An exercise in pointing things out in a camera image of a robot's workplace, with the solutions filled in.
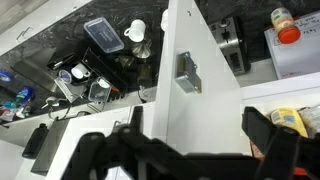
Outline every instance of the bottle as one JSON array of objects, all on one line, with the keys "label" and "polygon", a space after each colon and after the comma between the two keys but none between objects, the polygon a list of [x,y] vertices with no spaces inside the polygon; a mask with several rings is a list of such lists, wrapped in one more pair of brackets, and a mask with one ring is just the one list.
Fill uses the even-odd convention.
[{"label": "bottle", "polygon": [[286,126],[299,132],[303,137],[308,137],[307,131],[299,113],[290,108],[280,108],[271,113],[271,121],[275,125]]},{"label": "bottle", "polygon": [[275,9],[271,13],[271,21],[282,44],[291,44],[300,38],[301,32],[295,26],[288,9],[284,7]]}]

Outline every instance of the metal bracket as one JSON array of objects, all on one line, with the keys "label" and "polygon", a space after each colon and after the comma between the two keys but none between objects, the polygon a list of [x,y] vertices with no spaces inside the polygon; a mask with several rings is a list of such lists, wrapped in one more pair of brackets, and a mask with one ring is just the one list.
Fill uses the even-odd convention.
[{"label": "metal bracket", "polygon": [[186,93],[202,93],[201,79],[196,70],[197,65],[191,59],[190,52],[178,55],[176,82]]}]

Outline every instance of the orange bottle cap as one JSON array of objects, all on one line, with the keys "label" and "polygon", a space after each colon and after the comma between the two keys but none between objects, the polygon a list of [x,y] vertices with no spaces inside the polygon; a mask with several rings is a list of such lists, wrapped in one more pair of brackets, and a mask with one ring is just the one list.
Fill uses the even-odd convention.
[{"label": "orange bottle cap", "polygon": [[301,32],[296,26],[285,27],[278,33],[278,38],[282,44],[291,44],[297,41],[300,36]]}]

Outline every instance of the kitchen counter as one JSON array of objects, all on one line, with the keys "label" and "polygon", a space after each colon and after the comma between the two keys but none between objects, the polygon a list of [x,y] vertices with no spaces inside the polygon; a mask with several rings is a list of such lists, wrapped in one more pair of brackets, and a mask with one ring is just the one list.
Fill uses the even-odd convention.
[{"label": "kitchen counter", "polygon": [[[156,34],[156,38],[153,43],[155,48],[155,63],[153,67],[154,77],[157,78],[157,71],[159,69],[161,58],[161,43],[155,43],[161,41],[160,21],[162,11],[168,6],[167,0],[131,0],[131,1],[108,1],[108,0],[93,0],[82,8],[69,14],[62,20],[53,24],[49,28],[43,30],[39,34],[13,48],[6,54],[0,57],[0,66],[2,69],[9,70],[14,75],[14,81],[10,83],[0,82],[0,85],[7,89],[17,92],[23,86],[31,86],[35,89],[35,99],[32,102],[34,107],[33,116],[47,113],[47,109],[40,109],[44,105],[45,99],[49,96],[64,97],[61,92],[52,93],[48,90],[43,89],[37,84],[31,82],[27,78],[14,72],[11,67],[38,52],[43,48],[57,48],[65,44],[74,43],[81,39],[86,38],[84,33],[83,24],[96,19],[98,17],[105,17],[111,26],[116,30],[120,38],[125,43],[126,47],[124,50],[129,50],[131,42],[123,35],[123,32],[131,24],[134,19],[142,19],[146,24],[147,28],[150,29],[153,34]],[[75,102],[74,105],[80,105],[84,102]]]}]

